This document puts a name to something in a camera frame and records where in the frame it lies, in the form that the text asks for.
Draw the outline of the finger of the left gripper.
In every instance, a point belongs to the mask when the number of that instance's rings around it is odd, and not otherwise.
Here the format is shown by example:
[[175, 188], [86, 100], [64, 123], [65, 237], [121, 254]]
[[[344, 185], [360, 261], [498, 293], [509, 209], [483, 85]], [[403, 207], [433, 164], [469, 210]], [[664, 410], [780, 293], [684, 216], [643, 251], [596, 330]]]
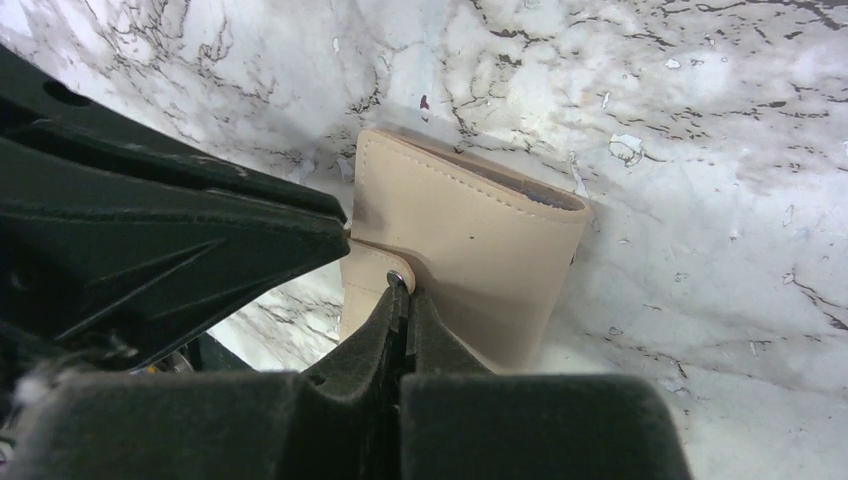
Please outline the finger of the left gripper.
[[71, 91], [7, 48], [1, 50], [1, 134], [108, 172], [347, 219], [335, 197], [172, 139]]
[[155, 361], [348, 252], [332, 196], [206, 155], [75, 135], [1, 142], [1, 338]]

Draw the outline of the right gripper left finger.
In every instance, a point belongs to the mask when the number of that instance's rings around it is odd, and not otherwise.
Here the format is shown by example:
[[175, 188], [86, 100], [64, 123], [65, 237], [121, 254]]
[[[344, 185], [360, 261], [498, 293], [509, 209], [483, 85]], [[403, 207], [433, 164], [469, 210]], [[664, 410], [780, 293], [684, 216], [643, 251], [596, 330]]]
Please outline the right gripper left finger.
[[36, 410], [10, 479], [395, 479], [410, 294], [301, 372], [75, 375]]

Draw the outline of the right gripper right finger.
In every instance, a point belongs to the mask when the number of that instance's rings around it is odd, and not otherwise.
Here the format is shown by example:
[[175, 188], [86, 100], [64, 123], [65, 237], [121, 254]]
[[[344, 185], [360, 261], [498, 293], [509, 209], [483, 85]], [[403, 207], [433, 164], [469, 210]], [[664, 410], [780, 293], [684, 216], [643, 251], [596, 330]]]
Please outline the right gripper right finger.
[[400, 384], [404, 479], [687, 479], [670, 412], [646, 381], [496, 375], [410, 301], [415, 370]]

